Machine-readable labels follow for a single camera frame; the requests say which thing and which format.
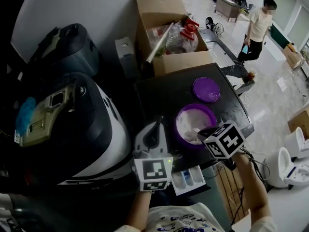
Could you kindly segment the silver tube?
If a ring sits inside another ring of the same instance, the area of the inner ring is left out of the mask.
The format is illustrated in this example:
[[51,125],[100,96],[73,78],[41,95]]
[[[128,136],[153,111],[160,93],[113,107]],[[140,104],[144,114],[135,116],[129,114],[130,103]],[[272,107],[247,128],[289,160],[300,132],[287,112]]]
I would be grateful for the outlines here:
[[163,34],[161,39],[157,42],[156,46],[154,47],[152,52],[149,54],[148,58],[145,61],[146,63],[151,64],[151,62],[153,61],[153,58],[155,57],[157,51],[159,50],[161,45],[164,43],[165,39],[168,37],[168,34],[169,34],[170,30],[172,29],[173,25],[174,25],[174,22],[172,22],[169,25],[169,27],[167,28],[167,30],[165,31],[165,33]]

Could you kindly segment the teal cloth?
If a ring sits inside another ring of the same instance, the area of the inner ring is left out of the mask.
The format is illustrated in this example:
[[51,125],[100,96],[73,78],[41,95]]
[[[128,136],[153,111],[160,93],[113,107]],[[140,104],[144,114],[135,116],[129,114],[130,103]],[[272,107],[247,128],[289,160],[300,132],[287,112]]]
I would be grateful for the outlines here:
[[36,100],[33,97],[28,97],[21,105],[18,115],[15,120],[15,129],[22,136],[31,120],[31,116],[36,106]]

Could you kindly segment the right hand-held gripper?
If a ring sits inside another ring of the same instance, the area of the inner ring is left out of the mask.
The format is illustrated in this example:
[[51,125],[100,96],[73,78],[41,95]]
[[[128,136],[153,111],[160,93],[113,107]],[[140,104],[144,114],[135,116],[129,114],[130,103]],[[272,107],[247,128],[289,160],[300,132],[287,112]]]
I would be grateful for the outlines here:
[[245,143],[245,137],[232,120],[203,129],[197,137],[217,160],[231,158]]

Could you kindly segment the black sink counter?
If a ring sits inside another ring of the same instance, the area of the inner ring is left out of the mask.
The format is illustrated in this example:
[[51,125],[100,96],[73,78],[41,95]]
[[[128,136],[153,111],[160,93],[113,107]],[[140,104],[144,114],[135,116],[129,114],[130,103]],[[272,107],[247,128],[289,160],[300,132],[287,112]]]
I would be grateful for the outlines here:
[[210,29],[200,29],[199,33],[210,51],[213,61],[217,63],[222,72],[225,75],[243,79],[244,84],[236,90],[236,93],[240,95],[249,91],[254,86],[255,81],[245,81],[249,72],[238,61],[234,53]]

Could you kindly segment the purple powder tub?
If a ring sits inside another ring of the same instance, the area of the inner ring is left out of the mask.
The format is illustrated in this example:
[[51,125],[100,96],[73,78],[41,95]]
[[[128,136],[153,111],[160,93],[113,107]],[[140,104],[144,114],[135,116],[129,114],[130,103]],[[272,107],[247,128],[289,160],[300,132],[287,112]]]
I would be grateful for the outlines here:
[[185,147],[189,148],[189,149],[202,149],[204,147],[203,143],[202,145],[193,145],[193,144],[190,144],[188,142],[186,142],[180,135],[179,133],[177,132],[177,128],[176,128],[176,119],[178,117],[178,115],[183,112],[183,111],[186,111],[186,110],[189,110],[189,109],[198,109],[198,110],[201,110],[203,112],[205,112],[206,114],[208,114],[210,120],[211,120],[211,127],[212,126],[217,126],[217,119],[216,119],[216,116],[214,115],[214,113],[212,112],[212,110],[210,110],[208,107],[202,105],[202,104],[198,104],[198,103],[193,103],[193,104],[189,104],[189,105],[186,105],[185,107],[183,107],[179,112],[178,114],[176,115],[176,118],[175,118],[175,122],[174,122],[174,131],[175,131],[175,135],[178,139],[178,141]]

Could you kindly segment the white toilet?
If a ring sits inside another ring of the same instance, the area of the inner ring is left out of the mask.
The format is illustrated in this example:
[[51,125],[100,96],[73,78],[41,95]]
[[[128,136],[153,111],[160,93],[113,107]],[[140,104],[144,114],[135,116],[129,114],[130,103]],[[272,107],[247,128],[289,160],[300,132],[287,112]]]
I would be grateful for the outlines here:
[[294,132],[285,138],[285,147],[291,158],[309,157],[309,139],[305,139],[300,127],[297,127]]
[[276,187],[309,186],[309,166],[306,164],[294,164],[285,147],[279,150],[278,182]]

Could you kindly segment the green bathtub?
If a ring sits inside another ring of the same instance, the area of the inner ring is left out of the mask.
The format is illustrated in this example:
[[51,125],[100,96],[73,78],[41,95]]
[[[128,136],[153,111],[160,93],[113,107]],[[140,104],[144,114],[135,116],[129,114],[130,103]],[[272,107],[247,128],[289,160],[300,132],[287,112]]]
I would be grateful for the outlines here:
[[287,38],[287,36],[285,36],[284,33],[280,31],[280,28],[278,26],[276,26],[274,23],[270,27],[270,35],[271,35],[272,39],[282,49],[284,49],[290,43],[290,40]]

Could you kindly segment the person's white printed shirt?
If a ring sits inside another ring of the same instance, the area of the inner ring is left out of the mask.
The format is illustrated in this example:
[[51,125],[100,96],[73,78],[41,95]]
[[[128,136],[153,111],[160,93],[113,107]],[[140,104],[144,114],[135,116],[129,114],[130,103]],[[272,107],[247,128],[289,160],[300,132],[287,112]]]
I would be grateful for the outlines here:
[[[254,212],[263,207],[258,201],[247,201],[253,224],[249,232],[278,232],[271,215],[253,221]],[[143,232],[225,232],[210,209],[203,203],[190,206],[158,206],[149,210]]]

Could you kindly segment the white detergent drawer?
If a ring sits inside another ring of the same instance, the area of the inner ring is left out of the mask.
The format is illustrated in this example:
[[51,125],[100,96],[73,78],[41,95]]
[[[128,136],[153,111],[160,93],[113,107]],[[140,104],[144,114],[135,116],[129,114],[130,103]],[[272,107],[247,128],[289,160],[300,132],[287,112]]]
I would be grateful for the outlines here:
[[200,166],[172,173],[171,182],[176,196],[183,195],[206,184]]

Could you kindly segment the person's right forearm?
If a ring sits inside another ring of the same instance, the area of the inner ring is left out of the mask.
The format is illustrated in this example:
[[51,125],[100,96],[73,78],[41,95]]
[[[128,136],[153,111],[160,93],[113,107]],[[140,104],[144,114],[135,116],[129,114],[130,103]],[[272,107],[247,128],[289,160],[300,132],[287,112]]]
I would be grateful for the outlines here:
[[254,223],[261,218],[271,217],[266,188],[245,154],[236,153],[232,159],[238,168],[244,186],[247,206],[250,209],[251,226],[253,227]]

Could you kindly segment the white powder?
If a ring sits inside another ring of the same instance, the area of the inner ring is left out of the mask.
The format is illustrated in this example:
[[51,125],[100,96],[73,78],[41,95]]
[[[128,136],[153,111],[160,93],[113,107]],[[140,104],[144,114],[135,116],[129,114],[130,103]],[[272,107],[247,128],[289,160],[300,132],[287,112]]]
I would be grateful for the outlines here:
[[202,145],[197,133],[209,126],[211,120],[208,114],[198,109],[183,111],[176,119],[177,132],[186,142],[193,145]]

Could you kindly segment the purple bucket lid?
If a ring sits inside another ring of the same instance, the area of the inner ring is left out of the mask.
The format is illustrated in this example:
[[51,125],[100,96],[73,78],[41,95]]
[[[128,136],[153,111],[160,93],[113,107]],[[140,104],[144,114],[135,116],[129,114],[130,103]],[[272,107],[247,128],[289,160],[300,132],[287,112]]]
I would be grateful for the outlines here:
[[212,79],[201,77],[193,82],[193,93],[203,102],[215,102],[220,97],[220,88]]

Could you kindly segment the large open cardboard box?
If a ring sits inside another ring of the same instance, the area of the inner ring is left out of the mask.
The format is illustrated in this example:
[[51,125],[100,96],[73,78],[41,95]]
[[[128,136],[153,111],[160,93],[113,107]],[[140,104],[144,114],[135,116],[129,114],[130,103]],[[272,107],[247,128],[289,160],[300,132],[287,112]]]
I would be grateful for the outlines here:
[[157,51],[151,64],[146,59],[169,25],[181,21],[184,26],[187,11],[182,0],[136,0],[139,20],[136,32],[136,55],[141,62],[140,72],[143,78],[163,76],[167,73],[213,63],[208,48],[197,31],[198,46],[195,52],[170,54],[165,53],[166,41]]

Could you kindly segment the wooden cabinet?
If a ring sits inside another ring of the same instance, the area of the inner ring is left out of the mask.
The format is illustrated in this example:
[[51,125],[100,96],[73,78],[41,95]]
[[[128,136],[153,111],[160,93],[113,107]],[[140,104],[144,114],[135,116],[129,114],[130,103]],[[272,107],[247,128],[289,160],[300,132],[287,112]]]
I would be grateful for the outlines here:
[[240,9],[241,7],[231,0],[217,0],[214,12],[218,12],[224,17],[226,17],[227,21],[233,18],[236,22],[238,19],[238,15],[240,14]]

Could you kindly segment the person's left forearm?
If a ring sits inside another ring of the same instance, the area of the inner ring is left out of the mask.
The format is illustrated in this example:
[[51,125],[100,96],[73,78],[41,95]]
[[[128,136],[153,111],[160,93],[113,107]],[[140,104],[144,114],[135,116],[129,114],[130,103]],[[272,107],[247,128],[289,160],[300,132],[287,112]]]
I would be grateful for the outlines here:
[[126,225],[144,231],[147,225],[147,217],[152,193],[149,191],[138,191],[132,203],[126,219]]

